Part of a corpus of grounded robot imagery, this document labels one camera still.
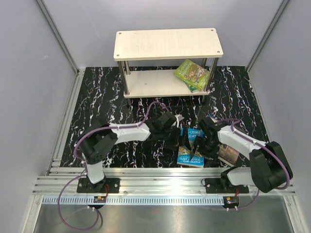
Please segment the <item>blue 26-Storey Treehouse book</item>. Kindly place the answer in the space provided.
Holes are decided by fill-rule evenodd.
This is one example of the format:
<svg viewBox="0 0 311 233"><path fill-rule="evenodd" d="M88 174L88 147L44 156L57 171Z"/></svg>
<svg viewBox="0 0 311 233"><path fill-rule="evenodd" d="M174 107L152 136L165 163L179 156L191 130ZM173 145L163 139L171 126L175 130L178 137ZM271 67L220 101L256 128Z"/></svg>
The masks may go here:
<svg viewBox="0 0 311 233"><path fill-rule="evenodd" d="M189 146L188 147L180 147L178 149L177 156L177 164L183 166L191 166L191 167L204 167L204 157L194 156L191 157L191 149L194 143L194 140L197 136L201 136L201 132L198 129L188 129L188 138L189 138Z"/></svg>

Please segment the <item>dark Tale of Two Cities book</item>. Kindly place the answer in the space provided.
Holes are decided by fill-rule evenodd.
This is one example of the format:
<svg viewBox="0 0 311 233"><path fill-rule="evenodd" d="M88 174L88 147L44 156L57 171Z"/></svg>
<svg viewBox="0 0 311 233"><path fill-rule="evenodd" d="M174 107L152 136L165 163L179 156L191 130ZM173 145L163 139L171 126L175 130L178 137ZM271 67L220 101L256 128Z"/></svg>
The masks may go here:
<svg viewBox="0 0 311 233"><path fill-rule="evenodd" d="M235 166L239 153L226 144L219 144L218 159L229 166Z"/></svg>

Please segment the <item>light green 65-Storey Treehouse book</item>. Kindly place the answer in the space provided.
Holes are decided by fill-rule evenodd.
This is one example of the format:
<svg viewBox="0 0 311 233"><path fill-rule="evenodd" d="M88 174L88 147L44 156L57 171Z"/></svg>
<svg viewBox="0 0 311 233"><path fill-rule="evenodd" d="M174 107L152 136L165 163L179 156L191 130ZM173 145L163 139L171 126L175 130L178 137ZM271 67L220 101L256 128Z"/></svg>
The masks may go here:
<svg viewBox="0 0 311 233"><path fill-rule="evenodd" d="M174 75L202 91L209 80L209 71L195 62L186 59L175 71Z"/></svg>

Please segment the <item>blue thin children's book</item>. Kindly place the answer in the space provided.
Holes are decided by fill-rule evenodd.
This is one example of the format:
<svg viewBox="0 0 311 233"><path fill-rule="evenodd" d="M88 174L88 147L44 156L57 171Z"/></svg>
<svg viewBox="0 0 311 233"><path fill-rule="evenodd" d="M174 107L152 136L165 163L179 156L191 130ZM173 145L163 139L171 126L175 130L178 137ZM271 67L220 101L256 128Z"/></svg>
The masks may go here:
<svg viewBox="0 0 311 233"><path fill-rule="evenodd" d="M219 122L219 120L217 120L217 119L215 119L215 118L213 118L211 116L207 116L207 118L210 118L213 122Z"/></svg>

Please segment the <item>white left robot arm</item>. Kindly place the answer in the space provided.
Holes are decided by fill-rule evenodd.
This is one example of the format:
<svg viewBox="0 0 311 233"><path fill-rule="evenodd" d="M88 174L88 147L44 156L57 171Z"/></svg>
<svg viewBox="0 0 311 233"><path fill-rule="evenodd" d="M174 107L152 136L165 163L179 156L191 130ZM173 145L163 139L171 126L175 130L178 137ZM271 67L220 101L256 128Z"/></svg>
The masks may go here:
<svg viewBox="0 0 311 233"><path fill-rule="evenodd" d="M132 124L96 123L83 133L76 144L75 152L82 153L85 163L88 188L99 193L104 189L106 176L102 161L120 143L131 141L163 140L165 152L177 152L181 132L182 115L166 111L159 117Z"/></svg>

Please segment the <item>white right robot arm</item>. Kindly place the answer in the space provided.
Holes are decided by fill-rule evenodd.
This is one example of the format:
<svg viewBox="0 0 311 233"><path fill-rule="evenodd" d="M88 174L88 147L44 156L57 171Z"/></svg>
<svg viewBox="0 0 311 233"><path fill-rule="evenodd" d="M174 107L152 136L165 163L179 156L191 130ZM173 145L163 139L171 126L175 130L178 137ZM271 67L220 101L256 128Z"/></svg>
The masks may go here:
<svg viewBox="0 0 311 233"><path fill-rule="evenodd" d="M249 160L249 167L232 167L221 174L220 187L226 193L231 193L239 185L255 186L263 193L286 189L293 173L281 145L275 141L266 143L243 133L236 127L239 122L238 119L202 119L199 127L203 136L196 137L190 156L199 152L204 158L204 166L213 166L220 145L227 145Z"/></svg>

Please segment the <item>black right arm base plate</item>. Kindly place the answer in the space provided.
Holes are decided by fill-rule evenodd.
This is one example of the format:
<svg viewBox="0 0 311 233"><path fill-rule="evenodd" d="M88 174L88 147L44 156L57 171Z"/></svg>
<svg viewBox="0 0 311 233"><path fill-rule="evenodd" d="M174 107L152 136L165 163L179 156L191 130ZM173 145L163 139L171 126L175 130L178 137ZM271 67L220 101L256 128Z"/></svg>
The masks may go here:
<svg viewBox="0 0 311 233"><path fill-rule="evenodd" d="M224 178L204 178L201 184L207 194L248 194L249 188L243 185L232 185Z"/></svg>

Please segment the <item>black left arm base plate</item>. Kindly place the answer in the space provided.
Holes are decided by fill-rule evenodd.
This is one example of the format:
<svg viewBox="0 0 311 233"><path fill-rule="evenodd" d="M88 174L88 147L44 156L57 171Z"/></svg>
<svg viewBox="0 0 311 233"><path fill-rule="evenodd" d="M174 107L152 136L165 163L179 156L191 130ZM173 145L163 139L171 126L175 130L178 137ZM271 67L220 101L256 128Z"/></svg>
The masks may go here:
<svg viewBox="0 0 311 233"><path fill-rule="evenodd" d="M106 193L117 194L120 189L120 178L105 178L93 184L88 177L80 178L77 186L77 193Z"/></svg>

